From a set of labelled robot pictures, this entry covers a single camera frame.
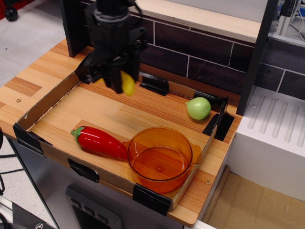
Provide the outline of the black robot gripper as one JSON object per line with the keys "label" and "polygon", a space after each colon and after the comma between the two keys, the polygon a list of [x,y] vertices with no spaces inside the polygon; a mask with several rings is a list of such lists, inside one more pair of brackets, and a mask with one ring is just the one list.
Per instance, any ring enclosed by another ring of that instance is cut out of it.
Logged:
{"label": "black robot gripper", "polygon": [[147,47],[147,30],[130,22],[130,4],[90,4],[85,9],[93,51],[83,61],[82,81],[103,77],[108,88],[121,94],[121,72],[138,80],[140,53]]}

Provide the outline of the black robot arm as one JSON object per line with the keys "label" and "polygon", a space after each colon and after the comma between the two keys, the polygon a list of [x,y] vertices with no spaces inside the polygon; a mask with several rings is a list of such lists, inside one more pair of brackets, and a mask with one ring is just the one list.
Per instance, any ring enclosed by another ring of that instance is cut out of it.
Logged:
{"label": "black robot arm", "polygon": [[130,22],[133,0],[97,0],[85,10],[93,51],[83,60],[81,80],[103,79],[116,93],[132,96],[138,80],[140,54],[147,48],[147,30]]}

